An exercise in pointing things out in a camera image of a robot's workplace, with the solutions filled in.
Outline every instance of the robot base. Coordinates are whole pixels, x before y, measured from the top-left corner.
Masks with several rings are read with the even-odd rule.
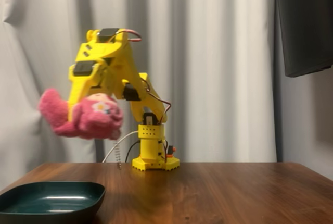
[[[138,170],[145,171],[146,169],[163,169],[163,170],[172,170],[178,168],[180,165],[179,159],[175,157],[170,157],[165,162],[164,159],[159,160],[158,162],[148,163],[141,159],[141,157],[135,158],[132,160],[132,166]]]

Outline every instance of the plate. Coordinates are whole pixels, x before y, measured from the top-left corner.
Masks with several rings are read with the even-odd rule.
[[[0,195],[0,223],[89,223],[104,195],[105,187],[93,182],[24,184]]]

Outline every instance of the curtain fold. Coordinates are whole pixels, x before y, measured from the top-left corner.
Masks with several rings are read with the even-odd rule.
[[[54,136],[40,94],[67,98],[88,29],[130,28],[140,72],[172,102],[166,138],[181,161],[275,161],[274,0],[1,0],[0,188],[46,161],[95,160],[94,142]],[[136,130],[128,102],[123,134]],[[132,137],[121,145],[122,161]],[[113,146],[104,141],[106,151]],[[130,157],[138,155],[138,146]],[[111,155],[108,161],[115,161]]]

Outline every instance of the pink stuffed toy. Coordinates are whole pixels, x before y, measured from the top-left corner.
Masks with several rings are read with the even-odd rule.
[[[57,135],[112,140],[120,136],[122,111],[106,94],[93,94],[82,99],[73,106],[72,121],[68,121],[67,102],[55,89],[47,89],[40,99],[39,110]]]

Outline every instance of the yellow robotic arm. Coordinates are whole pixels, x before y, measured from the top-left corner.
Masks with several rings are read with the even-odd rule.
[[[179,166],[174,158],[174,148],[166,151],[164,126],[167,115],[163,102],[153,89],[148,74],[138,73],[126,29],[89,30],[87,42],[82,43],[69,68],[72,88],[68,99],[69,115],[72,107],[83,97],[95,94],[114,94],[117,99],[130,101],[131,110],[139,125],[140,157],[133,160],[133,167],[146,170],[170,170]],[[147,107],[151,113],[145,113]]]

